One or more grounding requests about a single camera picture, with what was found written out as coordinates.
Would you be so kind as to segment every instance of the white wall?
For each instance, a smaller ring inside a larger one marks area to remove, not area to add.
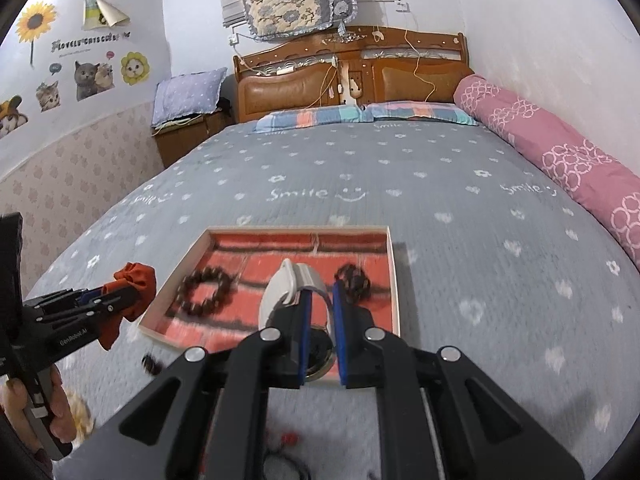
[[[30,44],[18,42],[15,27],[0,46],[0,103],[13,95],[20,95],[23,102],[18,110],[29,118],[28,123],[0,139],[0,180],[30,155],[61,136],[100,118],[151,101],[158,82],[170,74],[162,0],[107,0],[130,16],[130,25],[94,31],[82,30],[83,0],[29,0],[27,7],[40,1],[53,4],[57,18],[51,30],[34,43],[34,68],[30,66]],[[123,31],[130,31],[129,39],[121,38],[117,42],[97,43],[55,53],[51,49],[51,43],[55,40],[66,43],[79,38],[103,36],[109,32],[122,34]],[[90,48],[90,51],[60,57],[86,48]],[[78,102],[74,81],[75,61],[94,64],[108,62],[106,53],[109,50],[115,54],[110,61],[115,88]],[[151,68],[148,79],[134,86],[126,84],[120,75],[120,60],[130,51],[144,54]],[[62,71],[51,75],[49,66],[54,62],[62,64]],[[59,81],[61,105],[41,112],[35,96],[36,88],[43,82],[51,84],[56,80]]]
[[[472,68],[640,174],[640,37],[617,0],[461,0]]]
[[[393,4],[360,2],[354,24],[388,25],[425,32],[457,34],[463,21],[458,0],[405,0],[411,14],[395,12]],[[228,46],[230,29],[222,26],[220,0],[163,0],[164,26],[171,50],[173,75],[213,70],[226,66],[233,71],[235,54]],[[241,34],[249,35],[246,26],[238,27]],[[270,48],[240,38],[236,47],[240,54],[250,54]]]

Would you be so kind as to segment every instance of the silver screw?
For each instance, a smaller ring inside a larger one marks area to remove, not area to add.
[[[260,332],[260,339],[263,341],[277,341],[280,339],[280,330],[273,326],[267,327]]]
[[[445,361],[448,361],[450,363],[454,363],[462,357],[460,350],[455,348],[455,346],[445,346],[442,350],[440,350],[440,355]]]
[[[184,358],[190,363],[197,363],[198,361],[202,361],[205,355],[207,355],[207,353],[204,348],[193,346],[184,353]]]
[[[372,326],[365,330],[364,337],[369,341],[382,341],[385,338],[385,331],[377,326]]]

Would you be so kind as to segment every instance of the wooden headboard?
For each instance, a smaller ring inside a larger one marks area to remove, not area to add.
[[[414,49],[420,53],[417,70]],[[462,33],[357,25],[343,37],[326,30],[242,59],[234,56],[234,67],[240,122],[309,106],[427,97],[452,102],[460,80],[473,73]]]

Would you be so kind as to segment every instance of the finger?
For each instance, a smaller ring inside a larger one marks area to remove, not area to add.
[[[36,453],[42,445],[22,410],[26,407],[28,400],[27,389],[18,379],[7,381],[2,388],[2,405],[6,418],[9,420],[15,433],[32,453]]]
[[[56,365],[51,365],[51,383],[54,386],[62,386],[62,376]]]
[[[69,401],[66,398],[66,393],[62,389],[62,386],[53,386],[49,405],[51,406],[51,411],[55,416],[71,416]]]
[[[54,418],[49,429],[63,444],[71,442],[76,438],[76,425],[71,417],[71,412],[69,412],[68,416],[57,416]]]

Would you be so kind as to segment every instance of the nightstand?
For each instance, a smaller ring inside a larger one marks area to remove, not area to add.
[[[165,168],[184,157],[209,137],[220,133],[234,120],[223,111],[205,114],[186,124],[166,126],[153,134]]]

